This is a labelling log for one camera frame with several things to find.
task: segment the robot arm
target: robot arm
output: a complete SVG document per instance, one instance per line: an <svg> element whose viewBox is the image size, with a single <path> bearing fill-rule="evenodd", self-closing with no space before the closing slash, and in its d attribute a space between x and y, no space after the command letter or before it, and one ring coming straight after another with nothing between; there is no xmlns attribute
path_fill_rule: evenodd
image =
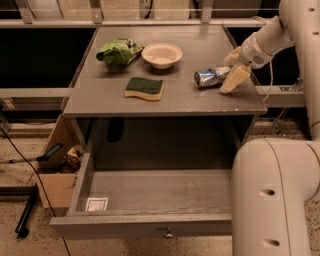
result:
<svg viewBox="0 0 320 256"><path fill-rule="evenodd" d="M293 45L294 42L285 26L280 18L275 16L225 58L224 65L233 68L220 91L222 93L231 92L249 78L251 69L262 68L278 52Z"/></svg>
<svg viewBox="0 0 320 256"><path fill-rule="evenodd" d="M295 42L313 141L258 139L239 150L231 183L234 256L311 255L304 202L320 200L319 16L316 0L280 2L281 30L286 28ZM281 50L266 46L264 35L257 34L252 35L256 42L250 40L269 49L267 55ZM250 58L240 56L243 50L231 58L233 62L230 56L226 59L233 68L253 68Z"/></svg>

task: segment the metal cabinet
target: metal cabinet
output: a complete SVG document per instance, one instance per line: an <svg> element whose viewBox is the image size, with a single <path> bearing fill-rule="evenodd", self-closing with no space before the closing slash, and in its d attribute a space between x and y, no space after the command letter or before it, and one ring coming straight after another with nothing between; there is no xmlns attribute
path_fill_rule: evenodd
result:
<svg viewBox="0 0 320 256"><path fill-rule="evenodd" d="M97 50L118 37L176 44L184 55L167 70L142 58L98 62ZM64 110L86 150L67 216L53 228L71 239L231 234L230 169L266 107L251 81L230 95L193 85L195 71L221 66L231 49L214 25L99 28ZM133 76L163 79L161 100L125 98ZM110 142L116 118L122 136Z"/></svg>

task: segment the green sponge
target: green sponge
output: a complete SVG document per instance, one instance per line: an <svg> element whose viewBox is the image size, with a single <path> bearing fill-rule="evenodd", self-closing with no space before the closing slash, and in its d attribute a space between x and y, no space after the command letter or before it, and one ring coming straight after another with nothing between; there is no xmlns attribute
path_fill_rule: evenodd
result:
<svg viewBox="0 0 320 256"><path fill-rule="evenodd" d="M161 99L163 80L132 77L125 90L125 97L138 97L149 101Z"/></svg>

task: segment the aluminum can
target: aluminum can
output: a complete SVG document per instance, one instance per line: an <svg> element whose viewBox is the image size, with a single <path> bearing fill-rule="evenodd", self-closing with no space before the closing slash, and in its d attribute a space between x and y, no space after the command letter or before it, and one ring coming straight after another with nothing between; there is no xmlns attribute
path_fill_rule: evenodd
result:
<svg viewBox="0 0 320 256"><path fill-rule="evenodd" d="M217 87L227 78L229 67L208 68L194 73L194 84L197 88Z"/></svg>

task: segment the speckled floor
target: speckled floor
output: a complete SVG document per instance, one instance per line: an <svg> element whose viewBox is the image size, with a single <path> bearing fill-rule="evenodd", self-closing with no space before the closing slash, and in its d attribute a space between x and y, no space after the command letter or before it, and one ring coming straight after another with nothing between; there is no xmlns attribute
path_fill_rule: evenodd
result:
<svg viewBox="0 0 320 256"><path fill-rule="evenodd" d="M53 125L14 125L10 133L13 142L26 157L38 156L44 147ZM294 120L281 123L284 137L304 139L304 127ZM272 121L259 120L250 139L257 137L277 137ZM0 160L17 159L19 156L8 143L0 139ZM34 182L33 172L26 164L0 165L0 186L23 186ZM29 218L29 235L17 239L14 232L27 201L26 197L0 197L0 255L67 255L59 235L49 226L52 213L36 203ZM306 202L306 219L310 237L312 256L320 255L320 203ZM211 255L231 256L232 238L201 237L165 239L131 239L131 240L85 240L67 241L71 255Z"/></svg>

